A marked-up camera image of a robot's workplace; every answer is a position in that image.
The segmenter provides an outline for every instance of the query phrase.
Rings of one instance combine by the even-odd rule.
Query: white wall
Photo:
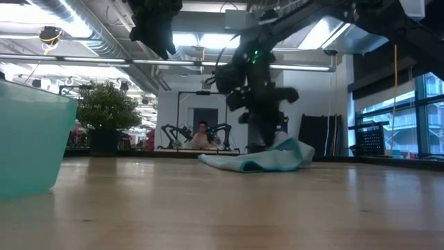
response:
[[[162,134],[160,127],[165,124],[176,125],[178,114],[178,92],[160,92],[157,105],[157,126],[155,131],[155,146],[168,146],[168,139],[165,134]],[[187,126],[192,124],[193,113],[190,108],[217,108],[219,111],[218,123],[225,122],[225,97],[220,94],[212,94],[210,96],[198,96],[195,94],[181,94],[180,95],[180,109],[179,109],[179,126]],[[238,124],[237,118],[242,113],[241,110],[236,112],[227,112],[227,123],[232,126],[230,144],[231,148],[238,147],[241,151],[247,145],[248,127],[244,124]]]
[[[331,100],[330,114],[342,115],[344,125],[355,124],[355,110],[351,94],[347,91],[348,84],[353,82],[353,57],[344,56],[335,73],[324,72],[283,72],[283,86],[291,86],[298,90],[299,100],[293,104],[283,102],[281,110],[289,117],[289,135],[298,137],[302,114],[327,116]],[[344,142],[349,141],[348,130],[344,128]],[[355,143],[354,133],[350,134],[350,145]]]

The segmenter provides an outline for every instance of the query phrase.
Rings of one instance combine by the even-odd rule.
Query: light blue towel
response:
[[[288,172],[308,166],[313,155],[313,147],[289,138],[265,152],[242,156],[207,156],[202,154],[198,159],[209,166],[235,172]]]

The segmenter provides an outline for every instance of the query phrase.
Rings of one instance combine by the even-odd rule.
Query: person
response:
[[[214,140],[210,142],[207,137],[208,123],[206,121],[199,122],[199,132],[197,132],[191,142],[189,143],[190,149],[211,149],[221,144],[219,137],[214,137]]]

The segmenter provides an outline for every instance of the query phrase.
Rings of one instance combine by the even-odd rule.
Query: table surface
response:
[[[444,249],[444,175],[69,158],[48,193],[0,202],[0,249]]]

